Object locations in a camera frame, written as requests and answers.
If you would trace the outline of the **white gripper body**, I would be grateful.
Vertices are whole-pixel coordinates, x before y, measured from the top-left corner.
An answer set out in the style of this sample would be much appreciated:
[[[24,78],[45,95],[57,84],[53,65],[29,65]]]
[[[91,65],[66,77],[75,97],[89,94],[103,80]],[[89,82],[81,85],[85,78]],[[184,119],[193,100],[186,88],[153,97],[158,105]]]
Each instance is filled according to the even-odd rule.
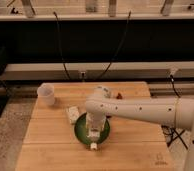
[[[106,117],[104,115],[86,114],[86,128],[90,139],[98,139],[104,130]]]

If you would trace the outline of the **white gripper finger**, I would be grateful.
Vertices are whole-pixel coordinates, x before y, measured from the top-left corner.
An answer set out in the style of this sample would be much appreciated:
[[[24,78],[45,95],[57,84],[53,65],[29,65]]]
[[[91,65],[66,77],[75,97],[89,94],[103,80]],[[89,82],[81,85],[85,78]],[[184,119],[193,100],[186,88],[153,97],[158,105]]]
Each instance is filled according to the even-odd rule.
[[[97,143],[91,143],[91,144],[90,144],[90,149],[91,149],[91,150],[97,150],[97,149],[98,149]]]

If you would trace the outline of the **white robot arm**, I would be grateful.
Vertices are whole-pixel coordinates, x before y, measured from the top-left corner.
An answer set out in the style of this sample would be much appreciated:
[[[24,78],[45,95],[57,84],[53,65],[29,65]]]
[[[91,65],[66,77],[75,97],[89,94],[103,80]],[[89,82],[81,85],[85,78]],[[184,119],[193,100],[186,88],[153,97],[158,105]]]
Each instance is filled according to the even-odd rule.
[[[194,99],[191,98],[110,98],[107,87],[98,86],[85,101],[90,121],[98,124],[104,115],[122,117],[191,132],[184,171],[194,171]]]

